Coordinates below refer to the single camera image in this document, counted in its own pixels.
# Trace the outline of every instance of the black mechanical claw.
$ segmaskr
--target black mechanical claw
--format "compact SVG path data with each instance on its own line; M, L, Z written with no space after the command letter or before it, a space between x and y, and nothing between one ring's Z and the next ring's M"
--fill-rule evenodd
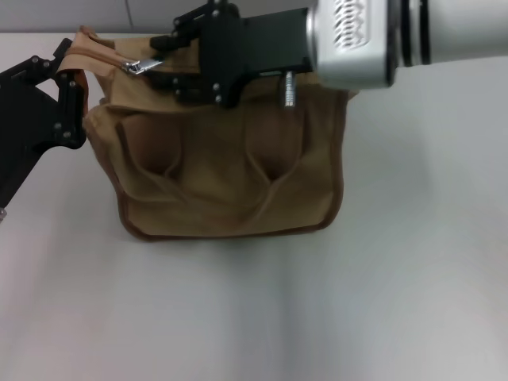
M5 208L42 155L61 146L81 148L84 89L75 72L56 76L72 41L65 39L54 60L34 56L0 73L0 210ZM58 101L36 88L48 79L60 89Z
M209 0L177 17L170 36L150 41L152 48L164 54L199 38L201 75L145 74L155 88L175 91L181 102L234 107L253 79L312 71L306 18L307 9L301 9L242 19L227 0Z

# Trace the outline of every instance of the gray wall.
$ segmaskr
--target gray wall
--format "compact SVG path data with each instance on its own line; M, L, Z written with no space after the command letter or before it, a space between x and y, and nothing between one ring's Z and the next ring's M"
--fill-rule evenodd
M164 32L206 0L1 0L0 32ZM308 6L312 0L236 0L242 16Z

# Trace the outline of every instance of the tan canvas bag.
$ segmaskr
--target tan canvas bag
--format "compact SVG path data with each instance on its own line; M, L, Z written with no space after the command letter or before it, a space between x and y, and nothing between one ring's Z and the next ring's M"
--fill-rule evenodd
M151 241L262 236L313 232L333 221L343 193L347 92L308 74L297 77L295 109L281 106L277 78L248 85L235 109L183 106L120 69L154 55L149 38L101 40L81 28L60 67L93 72L104 90L84 127L131 234ZM197 45L156 70L198 73Z

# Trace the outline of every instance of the metal pin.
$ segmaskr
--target metal pin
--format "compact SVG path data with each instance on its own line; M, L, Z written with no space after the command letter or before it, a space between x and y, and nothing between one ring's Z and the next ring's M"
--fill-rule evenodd
M294 83L294 72L286 73L286 91L284 93L284 107L292 108L296 106L296 90Z
M5 209L3 208L0 208L0 224L2 223L3 220L5 220L7 217L7 212Z

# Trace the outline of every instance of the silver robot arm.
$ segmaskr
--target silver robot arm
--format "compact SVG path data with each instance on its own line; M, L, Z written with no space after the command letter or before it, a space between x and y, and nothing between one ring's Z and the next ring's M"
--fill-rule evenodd
M397 67L508 56L508 0L319 0L307 40L327 87L389 87Z

